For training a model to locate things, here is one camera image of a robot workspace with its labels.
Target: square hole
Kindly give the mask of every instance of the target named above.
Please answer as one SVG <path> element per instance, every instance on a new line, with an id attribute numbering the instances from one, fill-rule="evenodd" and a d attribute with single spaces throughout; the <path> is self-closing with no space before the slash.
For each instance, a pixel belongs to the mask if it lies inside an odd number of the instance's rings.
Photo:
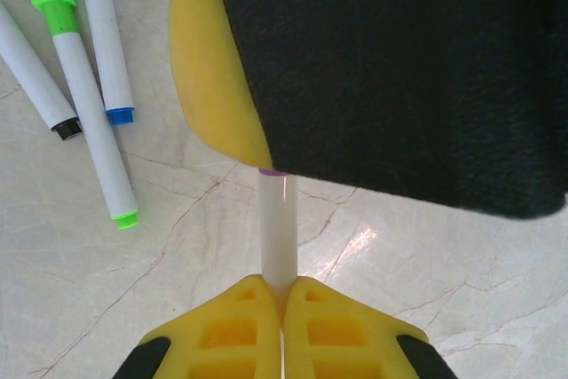
<path id="1" fill-rule="evenodd" d="M 252 319 L 213 320 L 203 329 L 201 348 L 256 345 L 256 321 Z"/>
<path id="2" fill-rule="evenodd" d="M 383 379 L 377 363 L 341 361 L 313 361 L 315 379 Z"/>
<path id="3" fill-rule="evenodd" d="M 319 346 L 365 346 L 367 339 L 356 321 L 312 319 L 308 321 L 308 341 Z"/>
<path id="4" fill-rule="evenodd" d="M 243 359 L 194 366 L 186 379 L 255 379 L 255 373 L 256 362 Z"/>

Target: black felt pad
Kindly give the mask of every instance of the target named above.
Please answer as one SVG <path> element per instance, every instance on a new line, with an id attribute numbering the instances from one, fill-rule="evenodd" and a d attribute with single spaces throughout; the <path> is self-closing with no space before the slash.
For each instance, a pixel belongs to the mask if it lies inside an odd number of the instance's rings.
<path id="1" fill-rule="evenodd" d="M 406 335 L 397 341 L 420 379 L 457 379 L 432 345 Z"/>
<path id="2" fill-rule="evenodd" d="M 170 348 L 167 337 L 156 337 L 132 350 L 113 379 L 152 379 Z"/>
<path id="3" fill-rule="evenodd" d="M 508 217 L 564 206 L 568 0 L 224 0 L 276 169 Z"/>

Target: white cylinder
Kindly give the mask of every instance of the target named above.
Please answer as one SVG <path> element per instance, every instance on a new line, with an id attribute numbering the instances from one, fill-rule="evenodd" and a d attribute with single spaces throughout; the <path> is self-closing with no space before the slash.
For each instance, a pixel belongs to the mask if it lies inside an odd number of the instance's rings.
<path id="1" fill-rule="evenodd" d="M 134 108 L 113 0 L 85 0 L 107 112 Z"/>
<path id="2" fill-rule="evenodd" d="M 77 117 L 2 3 L 0 3 L 0 56 L 50 129 Z"/>
<path id="3" fill-rule="evenodd" d="M 282 314 L 298 270 L 296 177 L 261 170 L 259 205 L 262 275 Z"/>
<path id="4" fill-rule="evenodd" d="M 138 210 L 91 64 L 78 33 L 53 37 L 111 217 Z"/>

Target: white marble floor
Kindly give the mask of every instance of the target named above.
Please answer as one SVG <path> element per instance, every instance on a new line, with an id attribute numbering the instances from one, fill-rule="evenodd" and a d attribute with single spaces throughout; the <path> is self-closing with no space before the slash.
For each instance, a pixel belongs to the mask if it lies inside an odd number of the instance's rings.
<path id="1" fill-rule="evenodd" d="M 2 1 L 64 88 L 42 17 Z M 2 378 L 110 378 L 145 332 L 259 271 L 256 173 L 188 129 L 168 0 L 115 1 L 137 104 L 117 135 L 138 227 L 116 230 L 84 139 L 46 131 L 0 62 Z M 424 328 L 461 379 L 568 377 L 566 213 L 512 222 L 300 189 L 301 273 Z"/>

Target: marker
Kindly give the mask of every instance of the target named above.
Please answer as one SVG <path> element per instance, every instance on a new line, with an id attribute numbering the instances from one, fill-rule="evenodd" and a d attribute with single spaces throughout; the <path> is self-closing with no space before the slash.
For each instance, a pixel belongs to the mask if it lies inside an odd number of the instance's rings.
<path id="1" fill-rule="evenodd" d="M 64 141 L 81 133 L 77 114 L 1 2 L 0 56 L 52 132 Z"/>
<path id="2" fill-rule="evenodd" d="M 132 123 L 134 100 L 113 0 L 85 0 L 85 4 L 106 114 L 112 124 Z"/>
<path id="3" fill-rule="evenodd" d="M 75 0 L 31 2 L 43 13 L 50 28 L 110 215 L 120 229 L 134 226 L 138 206 L 78 33 L 73 14 Z"/>

